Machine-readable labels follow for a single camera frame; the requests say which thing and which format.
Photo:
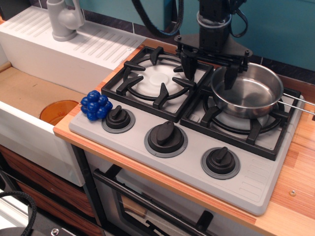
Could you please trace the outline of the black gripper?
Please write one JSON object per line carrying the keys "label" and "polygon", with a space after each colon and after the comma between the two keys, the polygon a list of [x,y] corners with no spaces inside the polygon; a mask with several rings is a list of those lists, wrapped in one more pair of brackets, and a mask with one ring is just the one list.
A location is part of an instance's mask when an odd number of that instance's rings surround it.
{"label": "black gripper", "polygon": [[175,41],[183,72],[188,79],[194,78],[198,61],[225,66],[225,90],[232,89],[239,72],[248,69],[252,56],[250,49],[237,43],[230,35],[218,41],[202,38],[199,34],[186,34],[176,36]]}

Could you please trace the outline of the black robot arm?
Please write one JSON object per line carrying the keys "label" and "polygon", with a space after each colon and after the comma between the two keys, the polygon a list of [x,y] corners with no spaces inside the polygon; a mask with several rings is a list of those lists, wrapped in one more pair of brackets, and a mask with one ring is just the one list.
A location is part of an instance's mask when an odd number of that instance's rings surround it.
{"label": "black robot arm", "polygon": [[226,68],[223,78],[225,90],[231,89],[239,73],[247,71],[252,51],[235,41],[238,35],[232,32],[232,16],[237,14],[247,24],[247,18],[239,9],[242,0],[201,0],[197,13],[198,34],[179,35],[177,54],[181,59],[183,72],[192,79],[197,62],[203,61]]}

